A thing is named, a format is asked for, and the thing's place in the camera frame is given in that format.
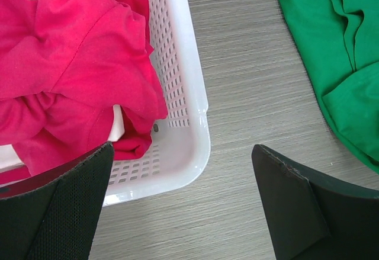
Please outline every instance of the pink fabric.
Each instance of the pink fabric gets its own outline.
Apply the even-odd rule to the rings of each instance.
[[[148,18],[147,0],[0,0],[0,145],[11,143],[31,176],[104,143],[115,104],[126,131],[115,158],[147,151],[167,115]]]

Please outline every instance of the green shirt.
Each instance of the green shirt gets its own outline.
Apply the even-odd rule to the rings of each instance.
[[[279,0],[320,109],[379,173],[379,0]]]

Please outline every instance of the laundry basket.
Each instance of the laundry basket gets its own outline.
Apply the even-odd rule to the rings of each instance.
[[[208,101],[188,0],[150,0],[152,62],[169,111],[144,157],[114,162],[104,206],[193,182],[210,155]]]

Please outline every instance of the gray wood-grain table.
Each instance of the gray wood-grain table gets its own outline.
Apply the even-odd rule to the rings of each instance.
[[[189,0],[208,92],[212,152],[184,189],[106,207],[90,259],[275,259],[251,150],[379,189],[323,120],[277,0]]]

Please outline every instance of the folded garment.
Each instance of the folded garment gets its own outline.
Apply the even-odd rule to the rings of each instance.
[[[279,0],[330,128],[379,173],[377,0]]]
[[[167,109],[149,59],[149,7],[139,14],[133,4],[0,0],[0,145],[11,143],[30,175],[106,142],[114,105],[125,130],[115,158],[140,158],[149,148]],[[4,172],[0,183],[25,175]]]

